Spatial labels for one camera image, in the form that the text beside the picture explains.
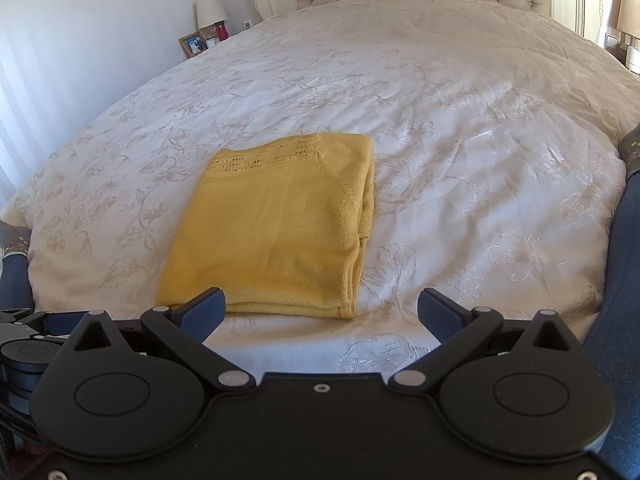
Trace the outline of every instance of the white bedspread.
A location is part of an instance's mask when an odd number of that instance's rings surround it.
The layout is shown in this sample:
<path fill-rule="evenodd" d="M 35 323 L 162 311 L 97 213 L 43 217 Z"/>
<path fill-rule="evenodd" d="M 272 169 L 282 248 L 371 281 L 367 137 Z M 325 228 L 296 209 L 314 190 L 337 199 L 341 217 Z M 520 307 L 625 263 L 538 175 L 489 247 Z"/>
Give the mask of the white bedspread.
<path fill-rule="evenodd" d="M 372 136 L 376 213 L 355 320 L 231 317 L 207 341 L 264 370 L 389 374 L 434 348 L 435 286 L 584 334 L 625 181 L 640 79 L 551 19 L 477 0 L 345 0 L 267 20 L 113 105 L 9 205 L 33 227 L 40 310 L 153 305 L 174 231 L 220 148 Z"/>

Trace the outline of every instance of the cable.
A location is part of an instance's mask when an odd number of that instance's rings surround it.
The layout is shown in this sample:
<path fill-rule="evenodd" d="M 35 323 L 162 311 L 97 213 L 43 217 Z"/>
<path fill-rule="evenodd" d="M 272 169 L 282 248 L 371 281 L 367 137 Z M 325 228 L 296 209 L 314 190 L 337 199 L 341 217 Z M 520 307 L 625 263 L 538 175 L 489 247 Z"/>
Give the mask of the cable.
<path fill-rule="evenodd" d="M 5 428 L 0 428 L 0 471 L 9 479 L 13 478 L 10 457 L 14 449 L 14 436 Z"/>
<path fill-rule="evenodd" d="M 35 426 L 33 425 L 31 417 L 19 412 L 13 406 L 0 402 L 0 413 L 10 419 L 12 424 L 19 426 L 24 430 L 35 432 Z"/>
<path fill-rule="evenodd" d="M 38 439 L 37 436 L 27 433 L 26 431 L 24 431 L 22 428 L 18 427 L 18 426 L 14 426 L 13 424 L 11 424 L 10 422 L 7 422 L 6 420 L 3 420 L 2 418 L 0 418 L 0 426 L 7 428 L 9 431 L 11 431 L 14 435 L 19 436 L 21 439 L 30 442 L 31 444 L 33 444 L 34 446 L 39 446 L 42 447 L 42 443 L 40 442 L 40 440 Z"/>

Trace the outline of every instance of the photo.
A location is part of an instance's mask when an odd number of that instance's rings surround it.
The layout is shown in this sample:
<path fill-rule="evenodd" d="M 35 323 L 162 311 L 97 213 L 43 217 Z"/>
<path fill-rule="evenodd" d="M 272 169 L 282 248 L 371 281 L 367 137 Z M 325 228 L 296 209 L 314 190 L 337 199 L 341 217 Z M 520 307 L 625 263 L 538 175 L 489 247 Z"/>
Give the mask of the photo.
<path fill-rule="evenodd" d="M 179 41 L 187 57 L 197 56 L 209 48 L 204 36 L 199 32 L 194 32 L 184 38 L 180 38 Z"/>

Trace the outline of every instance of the folded sweater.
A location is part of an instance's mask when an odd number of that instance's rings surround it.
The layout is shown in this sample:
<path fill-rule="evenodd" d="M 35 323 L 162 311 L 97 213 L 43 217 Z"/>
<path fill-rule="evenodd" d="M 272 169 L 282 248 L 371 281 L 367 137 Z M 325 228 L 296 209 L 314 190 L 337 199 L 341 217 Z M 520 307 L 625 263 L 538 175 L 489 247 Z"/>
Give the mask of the folded sweater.
<path fill-rule="evenodd" d="M 228 312 L 352 318 L 373 180 L 372 141 L 361 135 L 220 151 L 178 228 L 156 305 L 218 286 Z"/>

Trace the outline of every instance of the beige lampshade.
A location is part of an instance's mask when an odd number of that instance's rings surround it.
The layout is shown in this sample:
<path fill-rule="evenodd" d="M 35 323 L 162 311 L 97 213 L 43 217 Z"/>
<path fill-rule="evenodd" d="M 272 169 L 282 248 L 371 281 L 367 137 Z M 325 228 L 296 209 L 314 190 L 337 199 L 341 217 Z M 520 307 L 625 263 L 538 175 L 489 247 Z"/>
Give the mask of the beige lampshade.
<path fill-rule="evenodd" d="M 640 0 L 621 1 L 618 30 L 640 38 Z"/>
<path fill-rule="evenodd" d="M 218 0 L 196 0 L 196 9 L 198 10 L 198 28 L 209 27 L 226 20 L 225 9 Z"/>

